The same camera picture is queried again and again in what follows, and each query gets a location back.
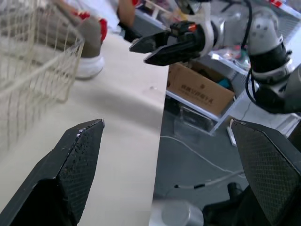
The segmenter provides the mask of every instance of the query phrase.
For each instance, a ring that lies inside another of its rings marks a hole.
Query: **floor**
[[[161,136],[179,139],[221,168],[231,171],[242,169],[237,148],[230,143],[226,125],[222,125],[212,137],[200,132],[199,139],[192,142],[189,137],[174,135],[174,120],[178,112],[176,102],[167,99]],[[154,199],[185,199],[202,209],[207,204],[227,200],[229,182],[237,182],[244,189],[248,185],[247,180],[236,176],[216,186],[198,190],[174,189],[174,185],[195,185],[227,174],[201,159],[180,142],[170,138],[161,138]]]

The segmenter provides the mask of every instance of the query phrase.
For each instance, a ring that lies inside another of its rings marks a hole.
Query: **white wire basket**
[[[67,100],[83,45],[50,1],[0,0],[0,153]]]

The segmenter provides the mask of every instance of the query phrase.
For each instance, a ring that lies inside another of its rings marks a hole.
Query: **wooden table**
[[[43,115],[0,161],[0,209],[35,164],[76,124],[103,118],[98,165],[79,225],[148,225],[156,175],[167,67],[146,65],[145,55],[108,35],[103,71],[75,82],[70,98]]]

